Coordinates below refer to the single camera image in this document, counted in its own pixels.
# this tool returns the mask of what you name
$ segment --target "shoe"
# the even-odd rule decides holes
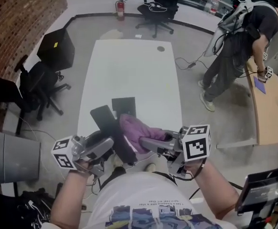
[[[199,86],[200,88],[203,88],[203,89],[204,89],[203,80],[200,80],[197,84],[198,84],[198,86]]]
[[[213,102],[208,102],[207,100],[205,100],[204,93],[200,94],[200,99],[201,99],[202,103],[204,104],[204,106],[206,107],[206,109],[208,109],[211,112],[215,111],[214,103]]]
[[[123,161],[119,158],[118,155],[115,154],[113,158],[113,164],[114,164],[114,168],[121,167],[123,166]]]
[[[149,164],[145,167],[144,171],[147,172],[155,172],[156,171],[156,165],[154,163]]]

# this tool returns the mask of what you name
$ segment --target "floor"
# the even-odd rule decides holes
[[[48,132],[54,139],[76,134],[84,81],[95,41],[106,32],[114,29],[123,33],[123,39],[135,39],[135,35],[141,35],[141,40],[154,40],[152,38],[153,27],[135,29],[135,26],[141,22],[141,18],[132,17],[127,17],[124,21],[117,21],[115,17],[87,17],[73,21],[67,30],[75,46],[74,64],[72,68],[62,71],[65,78],[61,82],[61,84],[70,84],[72,89],[59,92],[56,98],[56,102],[63,109],[64,115],[59,116],[53,109],[49,108],[45,111],[43,120],[37,122],[35,119],[36,114],[30,114],[26,117],[26,121],[31,128]],[[174,34],[170,35],[166,30],[159,29],[156,40],[171,42],[175,58],[183,57],[188,62],[191,62],[202,55],[211,35],[180,25],[169,25],[175,30]],[[214,57],[202,57],[200,60],[209,67]],[[178,59],[177,63],[181,68],[188,66],[188,63],[182,59]],[[197,65],[189,70],[182,71],[178,68],[176,70],[179,81],[183,125],[211,125],[213,148],[210,159],[229,181],[242,186],[248,174],[278,167],[278,145],[246,146],[230,149],[215,148],[218,143],[239,141],[255,136],[253,103],[248,95],[249,89],[246,78],[238,79],[229,90],[218,97],[214,101],[216,112],[210,113],[204,108],[199,99],[201,89],[198,87],[197,82],[206,71],[203,64],[197,62]],[[40,187],[44,187],[49,194],[55,195],[57,183],[64,181],[66,172],[59,169],[50,156],[54,140],[43,132],[35,131],[34,135],[31,131],[25,131],[30,130],[26,124],[22,128],[21,134],[23,136],[41,141],[42,164],[40,165],[40,179],[30,183],[20,182],[19,190],[37,190]],[[156,164],[158,171],[167,172],[166,160],[158,158],[157,155],[152,155],[147,160],[138,163],[128,172],[143,170],[151,162]],[[101,181],[104,181],[110,174],[110,163],[106,164],[106,166],[108,167],[108,173],[101,177]],[[194,181],[178,181],[178,185],[186,197],[189,197],[197,189]],[[97,190],[98,185],[94,187],[94,191],[97,192]],[[87,211],[92,210],[97,198],[97,196],[90,196],[90,194],[91,187],[87,187],[85,198],[88,196],[89,198],[83,200],[83,203],[87,205]],[[198,210],[206,216],[211,215],[205,203],[201,204]],[[82,215],[81,227],[87,223],[89,215],[90,213]]]

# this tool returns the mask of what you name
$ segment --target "person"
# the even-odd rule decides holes
[[[256,6],[243,21],[243,27],[252,24],[260,33],[254,40],[246,31],[228,35],[222,51],[206,71],[198,85],[204,89],[200,99],[207,110],[214,112],[214,98],[226,91],[237,77],[243,74],[247,60],[251,55],[258,66],[257,72],[264,77],[264,49],[278,32],[278,14],[266,6]]]
[[[192,163],[186,169],[195,174],[200,162]],[[175,181],[155,170],[156,166],[150,164],[145,172],[127,174],[123,167],[116,167],[101,185],[85,229],[233,229],[249,224],[251,215],[240,217],[234,211],[239,194],[210,161],[206,161],[195,181],[215,219],[199,214],[195,204],[178,189]],[[79,227],[89,176],[77,171],[69,172],[53,204],[51,223],[44,223],[42,229]]]

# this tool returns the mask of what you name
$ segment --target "black box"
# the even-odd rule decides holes
[[[65,28],[46,34],[37,52],[41,61],[54,71],[72,67],[74,46]]]

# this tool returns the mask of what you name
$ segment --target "wooden table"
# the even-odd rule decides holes
[[[90,59],[77,134],[98,130],[92,109],[113,98],[135,97],[136,116],[150,127],[179,131],[182,109],[170,42],[98,40]]]
[[[247,61],[247,68],[256,72],[253,58]],[[278,143],[278,77],[274,74],[265,84],[266,94],[255,87],[256,73],[248,74],[247,80],[254,102],[257,137],[236,143],[220,144],[216,148],[248,145],[269,145]]]

